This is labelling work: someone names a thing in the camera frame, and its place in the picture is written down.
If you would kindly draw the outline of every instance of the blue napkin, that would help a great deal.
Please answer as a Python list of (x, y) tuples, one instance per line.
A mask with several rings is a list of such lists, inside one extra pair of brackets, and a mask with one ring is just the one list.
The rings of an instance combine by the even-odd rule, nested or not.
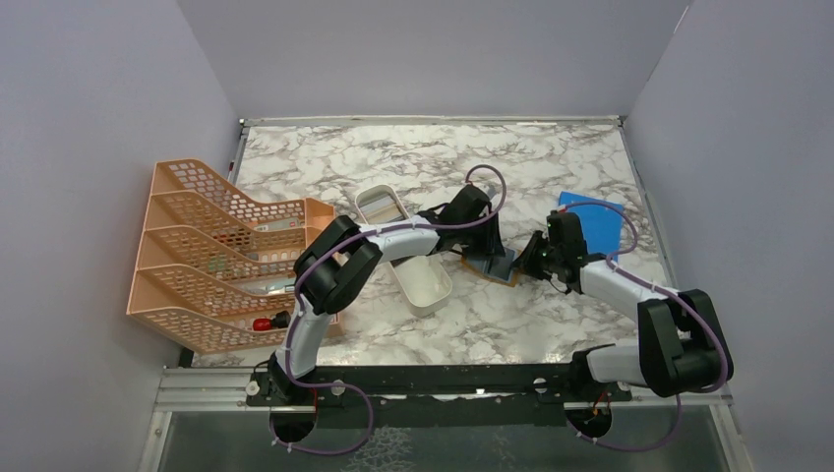
[[(559, 195), (559, 205), (574, 202), (605, 202), (623, 209), (622, 205), (572, 194), (571, 192), (562, 192)], [(608, 255), (620, 248), (620, 229), (623, 227), (623, 218), (616, 212), (596, 205), (577, 206), (569, 211), (579, 215), (579, 221), (582, 223), (582, 233), (588, 243), (589, 254), (603, 253)]]

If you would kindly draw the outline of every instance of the tabletop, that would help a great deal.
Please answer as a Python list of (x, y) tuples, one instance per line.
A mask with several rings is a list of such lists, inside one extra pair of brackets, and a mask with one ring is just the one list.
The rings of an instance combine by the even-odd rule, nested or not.
[[(488, 163), (504, 174), (502, 240), (521, 250), (561, 191), (621, 204), (639, 230), (637, 249), (620, 264), (665, 283), (620, 129), (614, 124), (359, 125), (254, 127), (237, 186), (278, 202), (313, 197), (357, 218), (354, 197), (393, 187), (411, 213), (448, 202), (466, 171)], [(476, 185), (498, 187), (489, 171)], [(630, 235), (623, 231), (623, 247)], [(328, 339), (320, 365), (501, 364), (567, 362), (570, 354), (635, 336), (634, 323), (603, 302), (558, 292), (522, 276), (507, 287), (473, 275), (443, 255), (452, 280), (448, 305), (412, 316), (388, 272), (378, 267), (342, 314), (346, 334)], [(273, 348), (196, 356), (195, 367), (251, 366)]]

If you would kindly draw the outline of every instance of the purple cable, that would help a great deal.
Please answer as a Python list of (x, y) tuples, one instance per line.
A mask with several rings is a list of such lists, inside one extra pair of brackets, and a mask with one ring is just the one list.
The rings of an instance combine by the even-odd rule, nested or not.
[(675, 435), (678, 433), (678, 426), (681, 424), (681, 417), (684, 415), (684, 407), (681, 405), (681, 396), (675, 395), (675, 402), (678, 403), (678, 411), (675, 413), (675, 422), (672, 423), (672, 429), (669, 430), (669, 433), (666, 434), (662, 439), (659, 441), (649, 444), (649, 445), (616, 445), (616, 444), (608, 444), (606, 442), (599, 442), (594, 441), (593, 438), (588, 438), (587, 436), (583, 435), (579, 432), (579, 430), (568, 421), (567, 423), (576, 431), (576, 435), (594, 445), (598, 445), (604, 449), (616, 450), (618, 452), (647, 452), (649, 450), (658, 449), (663, 447), (664, 445), (671, 443), (672, 440), (675, 438)]
[[(414, 224), (414, 225), (412, 225), (411, 223), (403, 223), (403, 224), (396, 224), (394, 226), (388, 226), (386, 228), (382, 228), (379, 231), (377, 231), (377, 230), (365, 231), (363, 233), (359, 233), (355, 236), (351, 236), (351, 237), (347, 238), (346, 240), (344, 240), (341, 243), (335, 245), (332, 249), (327, 251), (320, 259), (316, 260), (312, 265), (310, 265), (310, 268), (308, 268), (307, 270), (304, 271), (304, 273), (299, 275), (298, 279), (295, 282), (295, 299), (296, 299), (296, 303), (298, 303), (299, 310), (300, 311), (304, 310), (304, 301), (301, 299), (301, 292), (302, 292), (301, 287), (304, 285), (304, 281), (307, 280), (307, 277), (310, 276), (310, 273), (313, 272), (313, 270), (315, 270), (318, 266), (323, 264), (325, 261), (328, 261), (334, 254), (341, 251), (345, 247), (351, 245), (352, 243), (354, 243), (356, 241), (359, 241), (360, 239), (366, 238), (368, 236), (375, 236), (377, 234), (389, 233), (391, 231), (399, 231), (399, 230), (403, 230), (403, 229), (409, 229), (409, 230), (410, 229), (415, 229), (415, 228), (416, 229), (467, 229), (467, 228), (471, 228), (473, 226), (477, 226), (479, 224), (485, 223), (487, 220), (489, 220), (490, 218), (492, 218), (493, 216), (498, 214), (499, 210), (504, 206), (504, 201), (506, 199), (506, 181), (504, 180), (504, 176), (501, 174), (501, 172), (499, 172), (498, 169), (496, 169), (495, 167), (493, 167), (491, 165), (478, 164), (478, 165), (472, 167), (471, 169), (469, 169), (469, 172), (466, 173), (466, 177), (464, 178), (464, 180), (466, 181), (467, 184), (471, 184), (471, 182), (469, 181), (469, 176), (472, 175), (472, 172), (474, 172), (477, 169), (481, 169), (481, 168), (492, 170), (496, 174), (496, 176), (498, 176), (498, 179), (501, 181), (501, 189), (502, 189), (501, 199), (499, 200), (499, 202), (496, 205), (494, 210), (490, 211), (488, 214), (486, 214), (482, 218), (476, 219), (475, 221), (471, 221), (469, 223), (462, 223), (462, 224)], [(289, 325), (289, 329), (287, 330), (287, 334), (286, 334), (286, 351), (285, 351), (285, 354), (284, 354), (284, 356), (285, 356), (284, 357), (284, 365), (285, 365), (285, 368), (286, 368), (287, 377), (294, 384), (296, 384), (296, 385), (298, 385), (302, 388), (344, 387), (344, 388), (347, 388), (349, 390), (355, 391), (365, 401), (365, 405), (368, 406), (368, 428), (365, 430), (365, 434), (362, 435), (362, 438), (358, 442), (356, 442), (354, 445), (352, 445), (350, 447), (343, 448), (343, 449), (336, 449), (336, 450), (311, 449), (309, 447), (304, 447), (303, 445), (291, 445), (290, 443), (284, 442), (284, 441), (280, 440), (277, 437), (277, 435), (275, 434), (275, 431), (273, 430), (273, 427), (272, 427), (271, 420), (269, 422), (269, 430), (272, 432), (275, 442), (279, 443), (281, 445), (287, 446), (288, 450), (296, 449), (296, 450), (300, 450), (302, 452), (308, 452), (308, 453), (311, 453), (311, 454), (328, 455), (328, 456), (341, 455), (341, 454), (346, 454), (346, 453), (349, 453), (349, 452), (353, 452), (354, 450), (358, 449), (359, 447), (362, 447), (362, 445), (364, 445), (365, 442), (371, 438), (371, 435), (374, 432), (374, 405), (371, 403), (371, 398), (368, 397), (368, 394), (366, 394), (364, 391), (362, 391), (361, 388), (359, 388), (356, 385), (351, 385), (349, 383), (306, 383), (306, 382), (299, 381), (298, 379), (296, 379), (292, 375), (292, 367), (291, 367), (292, 365), (290, 363), (290, 347), (291, 347), (291, 343), (292, 343), (292, 334), (295, 332), (295, 326), (296, 326), (297, 320), (298, 320), (297, 318), (294, 318), (292, 320), (292, 322)]]
[[(605, 208), (608, 208), (612, 211), (615, 211), (616, 213), (618, 213), (623, 218), (623, 221), (625, 221), (625, 223), (628, 225), (628, 228), (631, 230), (631, 245), (628, 246), (625, 249), (620, 249), (618, 251), (614, 251), (613, 253), (609, 254), (605, 258), (606, 264), (608, 264), (608, 267), (610, 267), (614, 272), (622, 275), (623, 277), (625, 277), (628, 280), (636, 283), (637, 285), (640, 285), (641, 287), (644, 287), (644, 288), (648, 288), (649, 290), (654, 290), (654, 291), (656, 291), (656, 292), (658, 292), (662, 295), (665, 295), (665, 296), (669, 297), (669, 299), (671, 299), (671, 300), (675, 301), (676, 303), (678, 303), (679, 305), (681, 305), (681, 307), (701, 326), (701, 328), (706, 333), (707, 337), (709, 337), (710, 341), (712, 341), (713, 345), (716, 348), (716, 351), (718, 351), (718, 357), (719, 357), (720, 362), (721, 362), (721, 371), (718, 375), (718, 379), (716, 380), (716, 382), (712, 386), (695, 390), (695, 392), (696, 393), (709, 393), (709, 392), (712, 392), (712, 391), (715, 391), (715, 390), (721, 388), (727, 382), (727, 375), (728, 375), (728, 371), (729, 371), (729, 365), (727, 363), (727, 353), (724, 352), (724, 346), (721, 344), (721, 342), (719, 342), (718, 336), (715, 334), (715, 331), (713, 331), (712, 328), (709, 327), (709, 324), (707, 324), (707, 322), (704, 320), (704, 318), (702, 318), (701, 315), (699, 315), (698, 312), (696, 312), (693, 307), (691, 307), (687, 302), (685, 302), (684, 299), (679, 297), (677, 293), (675, 293), (671, 290), (667, 290), (666, 288), (663, 288), (663, 287), (655, 286), (655, 285), (643, 280), (642, 278), (638, 277), (637, 275), (634, 275), (633, 273), (621, 268), (619, 265), (615, 264), (614, 261), (612, 260), (613, 256), (617, 256), (617, 255), (621, 255), (621, 254), (628, 254), (628, 253), (634, 251), (634, 249), (637, 248), (637, 236), (638, 236), (637, 235), (637, 228), (636, 228), (636, 226), (634, 226), (633, 221), (631, 221), (631, 219), (628, 216), (626, 216), (626, 214), (622, 210), (617, 208), (616, 206), (609, 205), (609, 204), (606, 204), (604, 202), (576, 202), (576, 203), (573, 203), (573, 204), (565, 205), (565, 209), (569, 209), (569, 208), (572, 208), (572, 207), (581, 207), (583, 205), (595, 205), (595, 206), (599, 206), (599, 207), (605, 207)], [(664, 445), (668, 444), (675, 437), (675, 434), (678, 432), (678, 425), (681, 423), (681, 418), (684, 414), (684, 408), (681, 405), (681, 396), (680, 395), (675, 395), (675, 401), (678, 404), (678, 412), (675, 416), (675, 423), (673, 423), (672, 429), (669, 430), (669, 433), (667, 433), (665, 437), (663, 437), (662, 439), (660, 439), (659, 441), (657, 441), (653, 444), (639, 445), (639, 446), (608, 444), (608, 443), (604, 443), (604, 442), (594, 441), (592, 438), (588, 438), (587, 436), (583, 435), (579, 431), (576, 431), (576, 434), (581, 439), (583, 439), (583, 440), (585, 440), (589, 443), (593, 443), (595, 445), (599, 445), (600, 447), (604, 447), (605, 449), (610, 449), (610, 450), (617, 450), (617, 451), (621, 451), (621, 452), (645, 452), (645, 451), (648, 451), (648, 450), (657, 449), (659, 447), (663, 447)]]

